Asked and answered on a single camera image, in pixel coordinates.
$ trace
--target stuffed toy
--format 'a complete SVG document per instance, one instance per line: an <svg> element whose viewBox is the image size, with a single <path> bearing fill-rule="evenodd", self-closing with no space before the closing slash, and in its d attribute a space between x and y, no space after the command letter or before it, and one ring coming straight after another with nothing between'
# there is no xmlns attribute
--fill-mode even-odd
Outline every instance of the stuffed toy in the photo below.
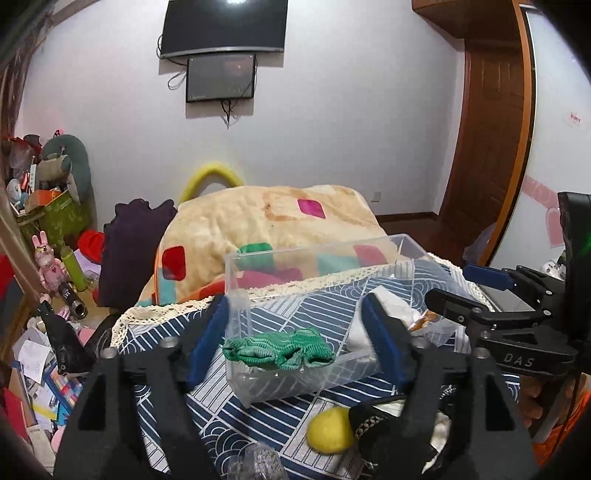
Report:
<svg viewBox="0 0 591 480"><path fill-rule="evenodd" d="M90 167L83 143L73 135L59 135L41 150L43 159L37 165L35 188L44 190L63 181L76 203L85 202L90 195Z"/></svg>

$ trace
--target purple cloth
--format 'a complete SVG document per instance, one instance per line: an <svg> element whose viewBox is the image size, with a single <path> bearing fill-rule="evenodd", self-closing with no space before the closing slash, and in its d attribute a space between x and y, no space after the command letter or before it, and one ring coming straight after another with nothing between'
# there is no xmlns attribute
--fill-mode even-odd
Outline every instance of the purple cloth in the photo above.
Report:
<svg viewBox="0 0 591 480"><path fill-rule="evenodd" d="M154 273L156 250L176 214L172 200L155 209L142 199L115 205L115 218L104 227L100 306L126 310L135 305Z"/></svg>

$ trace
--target rabbit figurine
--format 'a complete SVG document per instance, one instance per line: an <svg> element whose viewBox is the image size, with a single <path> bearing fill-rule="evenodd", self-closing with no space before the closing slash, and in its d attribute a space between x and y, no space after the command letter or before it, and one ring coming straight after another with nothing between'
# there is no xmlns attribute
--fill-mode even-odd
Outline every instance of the rabbit figurine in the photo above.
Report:
<svg viewBox="0 0 591 480"><path fill-rule="evenodd" d="M42 230L39 238L32 237L35 246L35 262L39 266L39 280L41 285L54 294L57 294L57 287L60 283L68 280L66 266L53 254L53 249L47 242L47 235Z"/></svg>

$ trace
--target yellow lemon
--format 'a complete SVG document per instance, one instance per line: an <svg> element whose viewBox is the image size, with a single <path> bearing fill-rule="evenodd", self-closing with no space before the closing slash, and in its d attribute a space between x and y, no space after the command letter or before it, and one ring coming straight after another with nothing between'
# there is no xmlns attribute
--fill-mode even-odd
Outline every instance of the yellow lemon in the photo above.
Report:
<svg viewBox="0 0 591 480"><path fill-rule="evenodd" d="M334 407L318 414L308 425L306 440L310 448L319 453L344 452L355 441L349 409Z"/></svg>

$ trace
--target green bottle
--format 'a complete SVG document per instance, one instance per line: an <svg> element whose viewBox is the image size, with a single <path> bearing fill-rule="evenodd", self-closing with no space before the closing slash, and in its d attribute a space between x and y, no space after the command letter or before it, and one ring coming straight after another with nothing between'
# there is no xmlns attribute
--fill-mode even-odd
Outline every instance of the green bottle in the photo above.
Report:
<svg viewBox="0 0 591 480"><path fill-rule="evenodd" d="M76 287L76 290L85 291L86 278L82 273L82 269L80 268L80 264L78 263L74 252L67 245L61 248L61 261L64 262L66 270L70 274L70 278L72 279L72 283Z"/></svg>

